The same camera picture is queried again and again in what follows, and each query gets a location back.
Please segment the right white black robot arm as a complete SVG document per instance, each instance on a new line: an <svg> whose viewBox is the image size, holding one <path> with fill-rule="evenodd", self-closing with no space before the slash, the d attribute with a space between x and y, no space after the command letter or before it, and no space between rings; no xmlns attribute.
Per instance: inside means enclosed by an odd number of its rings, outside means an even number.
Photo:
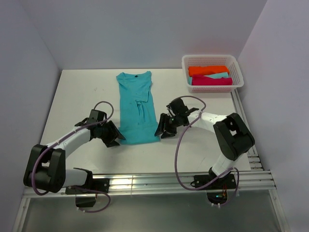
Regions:
<svg viewBox="0 0 309 232"><path fill-rule="evenodd" d="M220 188L226 181L225 177L235 168L239 158L255 145L253 135L239 114L216 115L202 112L198 108L171 115L162 113L154 135L162 139L174 137L180 126L185 127L184 131L196 127L213 132L221 151L221 155L209 170L209 182L194 188L196 190L209 186Z"/></svg>

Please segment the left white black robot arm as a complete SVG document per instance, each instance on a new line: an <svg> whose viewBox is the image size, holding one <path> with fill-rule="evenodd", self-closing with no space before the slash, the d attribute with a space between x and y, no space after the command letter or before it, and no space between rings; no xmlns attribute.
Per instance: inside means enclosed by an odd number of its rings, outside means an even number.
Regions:
<svg viewBox="0 0 309 232"><path fill-rule="evenodd" d="M74 187L89 193L94 187L93 173L83 168L66 168L66 159L92 139L101 139L107 148L119 146L124 140L112 121L93 121L89 118L78 122L60 139L47 145L35 145L30 152L23 183L36 190L36 194L57 193L61 188Z"/></svg>

